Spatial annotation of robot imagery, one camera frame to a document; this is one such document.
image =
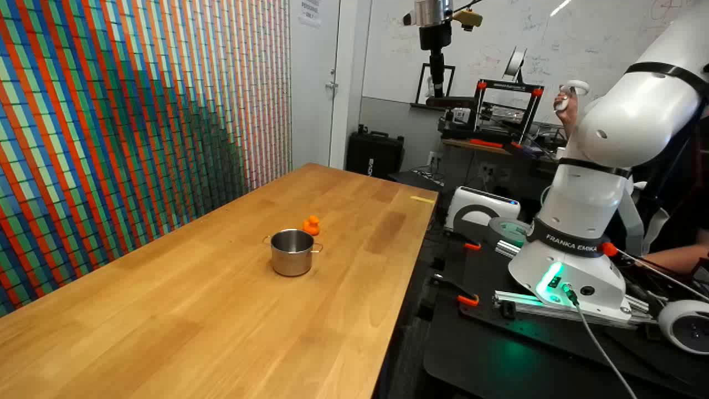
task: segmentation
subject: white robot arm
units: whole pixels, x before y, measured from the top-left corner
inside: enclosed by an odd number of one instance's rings
[[[578,309],[615,326],[631,324],[625,279],[600,251],[629,188],[628,170],[657,158],[699,113],[709,83],[709,3],[674,21],[636,64],[597,101],[573,133],[530,242],[510,275],[546,309]]]

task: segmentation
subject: mosaic wall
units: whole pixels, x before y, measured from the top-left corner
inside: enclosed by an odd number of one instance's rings
[[[287,0],[0,0],[0,316],[290,160]]]

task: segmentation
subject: butcher block tabletop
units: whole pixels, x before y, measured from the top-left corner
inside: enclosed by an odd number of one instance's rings
[[[0,398],[373,398],[431,190],[309,164],[0,319]],[[268,238],[320,219],[312,271]]]

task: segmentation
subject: door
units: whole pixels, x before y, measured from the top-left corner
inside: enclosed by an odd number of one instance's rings
[[[342,0],[290,0],[293,169],[331,163]]]

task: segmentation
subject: metal cup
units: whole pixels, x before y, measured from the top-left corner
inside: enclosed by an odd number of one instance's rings
[[[271,238],[271,267],[287,277],[306,275],[312,267],[314,240],[297,229],[280,231]]]

